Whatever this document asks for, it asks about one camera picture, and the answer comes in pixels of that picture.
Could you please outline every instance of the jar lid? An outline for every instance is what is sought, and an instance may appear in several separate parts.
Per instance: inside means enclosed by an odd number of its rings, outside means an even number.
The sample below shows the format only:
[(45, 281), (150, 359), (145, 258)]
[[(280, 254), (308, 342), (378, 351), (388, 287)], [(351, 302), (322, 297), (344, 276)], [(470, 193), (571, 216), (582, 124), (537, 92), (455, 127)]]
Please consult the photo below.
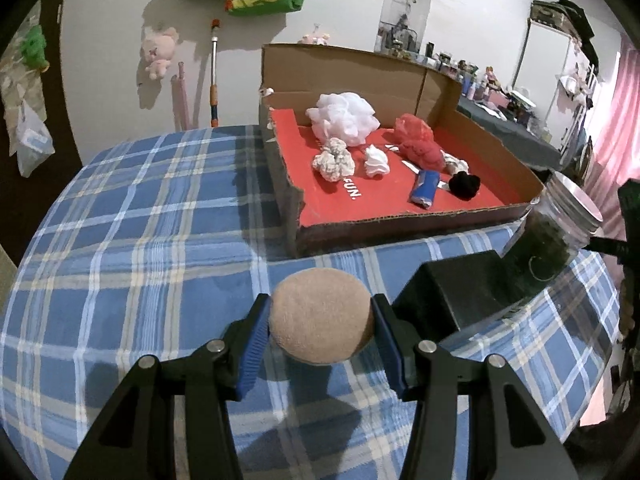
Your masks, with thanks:
[(602, 214), (593, 200), (578, 185), (554, 171), (546, 184), (554, 201), (583, 229), (591, 235), (602, 225)]

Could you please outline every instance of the black scrunchie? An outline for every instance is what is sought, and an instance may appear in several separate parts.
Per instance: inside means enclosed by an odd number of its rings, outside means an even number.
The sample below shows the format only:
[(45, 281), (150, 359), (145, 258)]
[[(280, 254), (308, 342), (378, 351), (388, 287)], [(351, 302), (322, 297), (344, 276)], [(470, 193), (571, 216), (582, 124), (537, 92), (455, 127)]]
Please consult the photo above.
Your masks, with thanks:
[(462, 200), (471, 200), (480, 189), (480, 177), (459, 171), (449, 180), (449, 189), (454, 196)]

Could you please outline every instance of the beige oval object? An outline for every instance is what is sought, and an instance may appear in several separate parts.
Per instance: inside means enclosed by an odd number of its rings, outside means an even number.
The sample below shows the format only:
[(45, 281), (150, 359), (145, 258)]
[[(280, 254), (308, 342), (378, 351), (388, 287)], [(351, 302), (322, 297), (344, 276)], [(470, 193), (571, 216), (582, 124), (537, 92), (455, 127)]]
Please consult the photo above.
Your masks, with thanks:
[(301, 270), (272, 295), (274, 341), (294, 359), (316, 365), (349, 359), (373, 336), (371, 294), (356, 277), (337, 269)]

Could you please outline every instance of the desk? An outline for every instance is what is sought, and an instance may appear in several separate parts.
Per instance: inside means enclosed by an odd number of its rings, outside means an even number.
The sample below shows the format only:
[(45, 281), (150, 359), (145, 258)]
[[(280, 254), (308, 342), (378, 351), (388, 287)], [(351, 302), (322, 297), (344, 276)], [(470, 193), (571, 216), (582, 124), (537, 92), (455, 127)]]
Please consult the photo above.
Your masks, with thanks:
[[(393, 300), (421, 262), (500, 249), (513, 229), (290, 260), (257, 128), (120, 144), (69, 184), (19, 267), (0, 335), (2, 423), (37, 478), (60, 480), (141, 355), (190, 354), (244, 317), (256, 294), (298, 270), (342, 269)], [(566, 438), (617, 326), (601, 257), (582, 252), (518, 317), (452, 350), (476, 360), (502, 354)], [(229, 403), (247, 480), (395, 479), (414, 409), (389, 390), (374, 345), (332, 367), (268, 348), (254, 389)], [(180, 428), (180, 404), (177, 413)], [(465, 398), (459, 413), (456, 471), (464, 478)], [(184, 462), (178, 454), (178, 466)]]
[(551, 144), (530, 134), (521, 124), (493, 117), (466, 97), (460, 98), (458, 111), (498, 137), (505, 148), (530, 168), (539, 171), (562, 170), (561, 153)]

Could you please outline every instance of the blue gripper pad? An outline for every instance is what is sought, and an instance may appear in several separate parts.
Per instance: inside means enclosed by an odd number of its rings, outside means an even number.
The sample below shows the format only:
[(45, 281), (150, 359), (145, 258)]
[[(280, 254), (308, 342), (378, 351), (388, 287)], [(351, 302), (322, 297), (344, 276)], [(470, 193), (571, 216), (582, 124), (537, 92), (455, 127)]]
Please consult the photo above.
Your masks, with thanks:
[(399, 399), (413, 400), (411, 392), (418, 386), (414, 346), (420, 336), (410, 323), (396, 317), (384, 294), (371, 298), (371, 308), (376, 320), (376, 345), (389, 387)]
[(232, 343), (232, 355), (237, 359), (236, 397), (242, 398), (254, 387), (269, 342), (269, 312), (271, 297), (258, 294), (254, 306), (242, 320), (242, 326)]

